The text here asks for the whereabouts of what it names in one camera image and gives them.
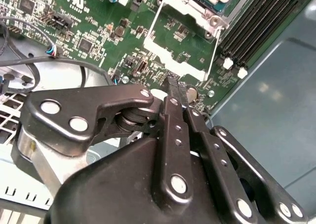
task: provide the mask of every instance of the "wire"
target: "wire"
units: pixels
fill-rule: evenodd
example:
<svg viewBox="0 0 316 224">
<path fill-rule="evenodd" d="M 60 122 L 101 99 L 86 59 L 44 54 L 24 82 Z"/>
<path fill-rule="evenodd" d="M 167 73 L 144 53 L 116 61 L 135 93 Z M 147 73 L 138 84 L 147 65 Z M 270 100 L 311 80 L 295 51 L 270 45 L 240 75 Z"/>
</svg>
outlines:
<svg viewBox="0 0 316 224">
<path fill-rule="evenodd" d="M 27 58 L 13 43 L 12 39 L 9 37 L 8 38 L 8 46 L 14 52 L 16 56 L 18 56 L 20 59 Z M 34 77 L 34 85 L 30 88 L 25 88 L 25 89 L 16 89 L 16 88 L 8 88 L 9 93 L 14 93 L 14 94 L 26 94 L 31 92 L 34 88 L 36 88 L 39 83 L 40 83 L 40 72 L 38 68 L 33 64 L 33 63 L 26 63 L 26 66 L 29 68 L 31 71 L 33 77 Z"/>
<path fill-rule="evenodd" d="M 0 67 L 8 67 L 8 66 L 16 66 L 16 65 L 22 65 L 22 64 L 29 64 L 29 63 L 41 63 L 41 62 L 61 62 L 61 63 L 67 63 L 67 64 L 74 64 L 81 67 L 85 67 L 87 69 L 90 69 L 91 71 L 103 76 L 108 83 L 108 85 L 111 85 L 112 81 L 108 75 L 108 73 L 91 63 L 84 62 L 84 61 L 77 61 L 73 59 L 68 58 L 53 58 L 53 57 L 33 57 L 33 58 L 26 58 L 26 59 L 16 59 L 16 60 L 9 60 L 9 61 L 1 61 Z"/>
<path fill-rule="evenodd" d="M 211 58 L 211 63 L 209 64 L 209 68 L 208 68 L 208 71 L 207 73 L 205 74 L 204 76 L 204 81 L 207 81 L 208 79 L 208 76 L 209 74 L 211 73 L 211 69 L 212 69 L 212 65 L 213 65 L 213 61 L 214 61 L 214 57 L 215 57 L 215 52 L 216 52 L 216 49 L 217 49 L 217 45 L 218 45 L 218 42 L 219 42 L 219 37 L 221 36 L 221 32 L 224 28 L 223 27 L 219 27 L 215 30 L 215 38 L 216 38 L 216 43 L 215 43 L 215 48 L 213 50 L 213 54 L 212 54 L 212 58 Z"/>
<path fill-rule="evenodd" d="M 8 44 L 8 39 L 9 39 L 9 30 L 8 27 L 6 26 L 6 24 L 3 21 L 0 21 L 0 25 L 3 29 L 3 37 L 4 37 L 4 43 L 0 49 L 0 56 L 3 54 L 4 50 L 7 47 Z"/>
<path fill-rule="evenodd" d="M 23 19 L 19 19 L 19 18 L 16 18 L 16 17 L 11 17 L 11 16 L 4 16 L 4 15 L 0 15 L 0 20 L 13 20 L 13 21 L 18 21 L 18 22 L 21 22 L 23 24 L 26 24 L 28 26 L 30 26 L 32 29 L 35 29 L 36 31 L 38 31 L 41 35 L 43 35 L 47 41 L 51 44 L 51 48 L 46 51 L 46 53 L 48 54 L 51 54 L 53 56 L 56 56 L 56 51 L 57 51 L 57 47 L 55 45 L 55 43 L 53 42 L 52 39 L 50 39 L 50 37 L 44 32 L 42 31 L 39 27 L 27 22 L 26 20 L 23 20 Z"/>
<path fill-rule="evenodd" d="M 208 113 L 205 113 L 205 112 L 202 112 L 201 115 L 206 116 L 206 117 L 208 118 L 210 124 L 211 124 L 211 127 L 213 127 L 213 121 L 212 121 L 212 119 L 211 119 L 211 116 L 209 116 L 209 114 L 208 114 Z"/>
<path fill-rule="evenodd" d="M 87 75 L 85 73 L 85 68 L 80 66 L 80 71 L 81 71 L 81 85 L 80 87 L 83 88 L 85 86 L 85 83 L 87 81 Z"/>
</svg>

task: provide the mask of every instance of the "integrated circuit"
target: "integrated circuit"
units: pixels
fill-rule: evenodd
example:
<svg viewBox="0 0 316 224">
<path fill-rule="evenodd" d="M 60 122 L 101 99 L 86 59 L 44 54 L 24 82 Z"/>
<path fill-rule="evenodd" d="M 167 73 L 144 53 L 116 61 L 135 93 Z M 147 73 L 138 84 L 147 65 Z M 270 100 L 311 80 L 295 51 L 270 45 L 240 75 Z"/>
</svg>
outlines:
<svg viewBox="0 0 316 224">
<path fill-rule="evenodd" d="M 125 29 L 123 26 L 118 26 L 116 29 L 115 29 L 115 34 L 118 36 L 118 37 L 122 37 L 124 35 L 124 32 L 125 32 Z"/>
<path fill-rule="evenodd" d="M 93 43 L 91 43 L 90 41 L 82 38 L 80 41 L 80 44 L 78 46 L 78 49 L 80 49 L 83 52 L 89 53 L 91 48 L 93 46 Z"/>
<path fill-rule="evenodd" d="M 31 0 L 21 0 L 19 9 L 22 10 L 24 13 L 32 15 L 35 8 L 35 2 Z"/>
</svg>

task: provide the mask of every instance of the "white rivet head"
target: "white rivet head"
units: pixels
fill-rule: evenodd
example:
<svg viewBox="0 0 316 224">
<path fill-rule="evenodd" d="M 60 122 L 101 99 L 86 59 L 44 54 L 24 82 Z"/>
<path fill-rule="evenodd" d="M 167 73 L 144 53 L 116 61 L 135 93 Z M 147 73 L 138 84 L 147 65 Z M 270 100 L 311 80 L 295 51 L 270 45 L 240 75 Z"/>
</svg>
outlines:
<svg viewBox="0 0 316 224">
<path fill-rule="evenodd" d="M 226 135 L 227 135 L 226 132 L 225 132 L 224 130 L 222 130 L 222 129 L 219 129 L 219 133 L 220 133 L 222 136 L 226 136 Z"/>
<path fill-rule="evenodd" d="M 172 176 L 171 185 L 177 193 L 185 193 L 187 191 L 187 184 L 180 176 Z"/>
<path fill-rule="evenodd" d="M 72 127 L 74 130 L 78 132 L 83 132 L 88 129 L 88 122 L 84 118 L 81 118 L 81 117 L 72 118 L 69 121 L 69 125 L 70 127 Z"/>
<path fill-rule="evenodd" d="M 171 103 L 173 103 L 174 105 L 178 105 L 178 102 L 177 102 L 177 100 L 176 100 L 176 99 L 171 98 L 171 99 L 170 99 L 170 101 L 171 101 Z"/>
<path fill-rule="evenodd" d="M 291 217 L 291 212 L 290 212 L 289 208 L 284 203 L 280 203 L 280 209 L 281 209 L 281 212 L 284 215 L 286 215 L 288 218 Z"/>
<path fill-rule="evenodd" d="M 40 105 L 40 109 L 47 114 L 57 114 L 60 111 L 60 106 L 55 101 L 45 101 Z"/>
<path fill-rule="evenodd" d="M 251 208 L 249 205 L 242 199 L 239 199 L 237 201 L 238 208 L 240 212 L 247 218 L 250 218 L 252 216 Z"/>
<path fill-rule="evenodd" d="M 193 110 L 192 113 L 195 115 L 195 116 L 198 116 L 198 112 L 196 110 Z"/>
<path fill-rule="evenodd" d="M 301 212 L 301 210 L 300 210 L 295 204 L 292 204 L 292 209 L 293 209 L 294 213 L 295 213 L 298 217 L 300 217 L 300 218 L 303 217 L 303 213 Z"/>
<path fill-rule="evenodd" d="M 149 97 L 149 92 L 147 90 L 141 90 L 140 93 L 145 96 L 145 97 Z"/>
</svg>

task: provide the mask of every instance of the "black cable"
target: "black cable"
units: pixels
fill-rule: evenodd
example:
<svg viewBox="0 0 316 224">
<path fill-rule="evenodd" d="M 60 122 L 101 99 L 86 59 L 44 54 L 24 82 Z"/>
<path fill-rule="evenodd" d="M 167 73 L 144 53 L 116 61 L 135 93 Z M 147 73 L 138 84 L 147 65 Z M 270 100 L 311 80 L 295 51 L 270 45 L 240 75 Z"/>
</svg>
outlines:
<svg viewBox="0 0 316 224">
<path fill-rule="evenodd" d="M 4 43 L 0 49 L 0 56 L 3 54 L 4 50 L 7 47 L 8 39 L 9 39 L 9 30 L 6 24 L 3 21 L 0 21 L 1 28 L 3 29 L 3 37 L 4 37 Z"/>
<path fill-rule="evenodd" d="M 14 52 L 14 54 L 19 57 L 20 59 L 25 59 L 27 56 L 25 56 L 13 43 L 12 39 L 8 38 L 8 46 Z M 25 89 L 16 89 L 16 88 L 8 88 L 9 93 L 14 94 L 26 94 L 28 92 L 31 92 L 34 88 L 36 88 L 40 83 L 40 72 L 38 68 L 33 63 L 26 63 L 26 66 L 31 71 L 33 77 L 34 77 L 34 85 L 30 88 Z"/>
<path fill-rule="evenodd" d="M 16 66 L 16 65 L 29 64 L 29 63 L 54 62 L 54 61 L 61 62 L 61 63 L 67 63 L 67 64 L 74 64 L 74 65 L 78 65 L 81 67 L 85 67 L 85 68 L 90 69 L 91 71 L 103 76 L 109 85 L 112 84 L 112 81 L 111 81 L 108 73 L 104 69 L 102 69 L 98 66 L 95 66 L 91 63 L 88 63 L 88 62 L 77 61 L 77 60 L 62 58 L 62 57 L 54 58 L 54 57 L 43 56 L 43 57 L 33 57 L 33 58 L 26 58 L 26 59 L 8 60 L 8 61 L 0 62 L 0 67 L 9 67 L 9 66 Z"/>
<path fill-rule="evenodd" d="M 85 68 L 80 66 L 80 71 L 81 71 L 81 85 L 80 87 L 83 88 L 85 86 L 85 83 L 87 81 L 87 75 L 85 73 Z"/>
</svg>

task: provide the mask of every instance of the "chip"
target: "chip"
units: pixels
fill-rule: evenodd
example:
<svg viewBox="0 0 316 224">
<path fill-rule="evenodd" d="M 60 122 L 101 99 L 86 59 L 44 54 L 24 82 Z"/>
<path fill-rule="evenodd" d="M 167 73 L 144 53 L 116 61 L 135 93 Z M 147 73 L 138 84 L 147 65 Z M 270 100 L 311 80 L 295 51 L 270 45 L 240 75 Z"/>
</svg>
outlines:
<svg viewBox="0 0 316 224">
<path fill-rule="evenodd" d="M 125 29 L 124 29 L 124 27 L 122 27 L 122 26 L 118 26 L 118 27 L 115 29 L 115 34 L 116 34 L 117 36 L 119 36 L 119 37 L 122 37 L 123 34 L 124 34 L 124 32 L 125 32 Z"/>
<path fill-rule="evenodd" d="M 32 15 L 35 7 L 35 2 L 31 0 L 21 0 L 19 9 L 25 12 L 26 14 Z"/>
<path fill-rule="evenodd" d="M 83 52 L 90 52 L 91 48 L 92 48 L 92 43 L 82 38 L 79 44 L 79 49 Z"/>
<path fill-rule="evenodd" d="M 119 24 L 126 28 L 128 26 L 128 20 L 127 19 L 122 19 L 120 20 Z"/>
</svg>

